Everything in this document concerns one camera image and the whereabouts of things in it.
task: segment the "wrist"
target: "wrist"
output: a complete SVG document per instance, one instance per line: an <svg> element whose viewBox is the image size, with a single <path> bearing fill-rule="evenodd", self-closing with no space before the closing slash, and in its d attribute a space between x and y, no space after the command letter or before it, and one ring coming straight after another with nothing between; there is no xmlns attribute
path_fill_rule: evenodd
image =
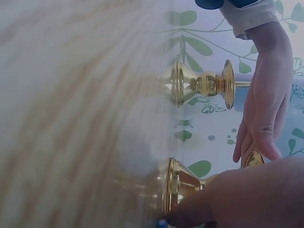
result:
<svg viewBox="0 0 304 228"><path fill-rule="evenodd" d="M292 56L290 40L279 22L269 22L246 31L253 40L259 54L275 50Z"/></svg>

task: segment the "vine pattern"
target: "vine pattern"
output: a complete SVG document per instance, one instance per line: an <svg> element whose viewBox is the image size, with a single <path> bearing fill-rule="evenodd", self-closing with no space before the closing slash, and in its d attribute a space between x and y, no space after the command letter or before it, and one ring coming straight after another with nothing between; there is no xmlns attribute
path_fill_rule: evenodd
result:
<svg viewBox="0 0 304 228"><path fill-rule="evenodd" d="M285 16L284 12L284 5L281 0L275 1L276 11L281 16L279 20L281 23L286 23L288 25L289 30L292 33L295 33L298 30L298 26L295 22L304 22L304 7L301 3L297 3L291 15ZM166 23L175 26L175 29L169 29L165 31L158 31L155 33L166 33L168 37L165 41L160 43L155 48L155 55L161 56L168 53L173 47L179 46L179 52L176 56L174 56L169 64L173 64L174 62L181 61L185 63L186 60L189 64L189 67L195 72L203 72L201 65L195 60L187 51L187 47L192 47L195 51L199 54L210 57L213 55L213 48L219 48L225 52L228 52L231 55L234 55L238 58L238 69L239 72L242 74L247 74L252 72L251 67L244 62L244 60L248 61L256 61L257 60L257 49L255 45L253 45L246 55L239 55L233 51L224 48L221 45L218 45L211 40L202 36L205 33L225 33L225 32L232 32L232 29L222 29L220 30L219 27L223 24L225 19L222 19L221 22L215 26L213 29L210 30L198 30L198 29L191 29L187 26L193 24L198 15L193 10L188 10L184 12L176 12L176 11L167 11L164 13L163 18ZM294 75L295 76L304 76L304 66L302 65L302 60L298 57L294 58Z"/></svg>
<svg viewBox="0 0 304 228"><path fill-rule="evenodd" d="M301 129L299 129L299 128L294 128L292 130L291 134L293 136L295 136L297 139L304 140L304 132ZM288 140L288 146L289 146L289 150L290 150L289 156L293 156L293 155L296 155L296 154L299 154L299 153L304 154L304 147L300 148L298 150L295 150L296 145L297 145L296 139L293 138L293 139L289 139Z"/></svg>

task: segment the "blue cuff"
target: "blue cuff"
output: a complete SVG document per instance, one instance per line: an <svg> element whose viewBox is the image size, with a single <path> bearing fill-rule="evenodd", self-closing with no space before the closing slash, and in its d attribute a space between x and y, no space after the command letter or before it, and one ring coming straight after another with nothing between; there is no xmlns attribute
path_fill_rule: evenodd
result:
<svg viewBox="0 0 304 228"><path fill-rule="evenodd" d="M224 0L195 0L195 3L206 10L216 10L224 5Z"/></svg>
<svg viewBox="0 0 304 228"><path fill-rule="evenodd" d="M158 221L156 228L167 228L167 222L165 220Z"/></svg>

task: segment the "sleeve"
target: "sleeve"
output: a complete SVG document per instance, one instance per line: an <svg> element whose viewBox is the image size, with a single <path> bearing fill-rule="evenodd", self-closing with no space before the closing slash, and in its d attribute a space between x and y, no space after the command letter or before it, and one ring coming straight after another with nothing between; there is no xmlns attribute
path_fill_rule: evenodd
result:
<svg viewBox="0 0 304 228"><path fill-rule="evenodd" d="M248 29L278 21L274 0L224 0L220 11L241 39L250 39Z"/></svg>

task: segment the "floral wallpaper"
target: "floral wallpaper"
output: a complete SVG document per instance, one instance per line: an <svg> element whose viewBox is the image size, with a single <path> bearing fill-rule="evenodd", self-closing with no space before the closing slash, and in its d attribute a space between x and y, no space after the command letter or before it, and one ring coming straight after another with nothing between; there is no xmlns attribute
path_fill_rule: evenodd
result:
<svg viewBox="0 0 304 228"><path fill-rule="evenodd" d="M153 32L163 40L155 47L156 57L163 57L168 64L180 61L197 73L219 73L225 60L230 59L237 76L253 75L256 47L252 41L236 39L218 10L200 9L194 1L175 4L174 10L162 13L170 29ZM284 157L299 156L304 154L304 0L276 0L275 5L293 46L295 79L277 145ZM176 121L173 135L183 144L182 162L199 178L239 167L231 157L247 93L248 88L237 88L232 110L226 109L221 96L200 94L182 107L184 118Z"/></svg>
<svg viewBox="0 0 304 228"><path fill-rule="evenodd" d="M215 61L217 62L215 70L218 71L218 64L223 65L221 56L225 56L233 60L234 68L239 73L253 73L257 60L256 47L252 41L235 39L231 26L218 10L201 9L195 5L194 1L193 4L190 2L185 5L182 1L177 1L176 4L177 8L191 10L163 12L163 21L172 28L154 32L154 34L164 36L163 42L155 48L156 56L171 54L172 58L168 64L181 61L198 73L214 70L209 63ZM291 37L294 50L299 49L302 43L293 37L294 34L304 35L304 1L276 0L275 5L277 16ZM294 53L294 75L304 76L302 63L304 54L296 51Z"/></svg>

